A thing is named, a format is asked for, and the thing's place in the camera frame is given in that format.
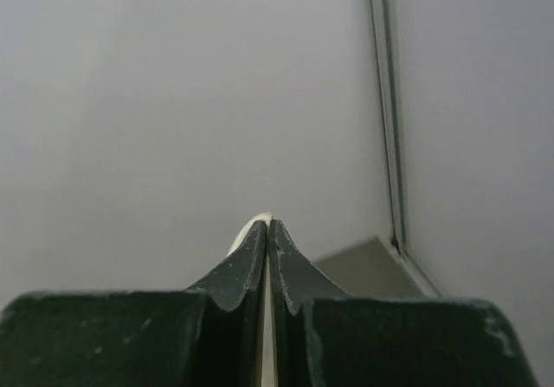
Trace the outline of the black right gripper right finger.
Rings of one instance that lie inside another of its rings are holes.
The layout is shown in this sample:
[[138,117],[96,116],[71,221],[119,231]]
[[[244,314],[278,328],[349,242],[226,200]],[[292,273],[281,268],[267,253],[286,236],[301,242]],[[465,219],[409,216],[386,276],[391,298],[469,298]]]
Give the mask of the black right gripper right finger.
[[507,317],[477,299],[347,293],[293,243],[267,232],[280,386],[534,386]]

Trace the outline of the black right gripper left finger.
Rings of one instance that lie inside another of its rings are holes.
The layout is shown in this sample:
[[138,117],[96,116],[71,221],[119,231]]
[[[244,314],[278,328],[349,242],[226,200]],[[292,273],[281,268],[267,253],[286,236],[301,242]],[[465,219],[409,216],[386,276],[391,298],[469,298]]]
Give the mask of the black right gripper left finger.
[[4,386],[257,386],[267,226],[172,291],[28,292],[1,312]]

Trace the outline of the white t shirt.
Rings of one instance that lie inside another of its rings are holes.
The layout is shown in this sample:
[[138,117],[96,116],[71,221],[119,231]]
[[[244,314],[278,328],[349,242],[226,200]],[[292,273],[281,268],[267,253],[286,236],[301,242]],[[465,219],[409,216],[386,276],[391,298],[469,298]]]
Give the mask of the white t shirt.
[[[267,226],[270,225],[273,215],[271,213],[260,213],[252,217],[239,231],[227,253],[227,257],[232,255],[244,242],[248,232],[255,222],[264,222]],[[264,266],[264,293],[262,296],[263,305],[263,321],[261,322],[261,346],[259,347],[258,357],[261,360],[259,375],[260,387],[276,387],[278,378],[276,375],[276,363],[274,352],[274,306],[270,276],[270,261],[266,255]]]

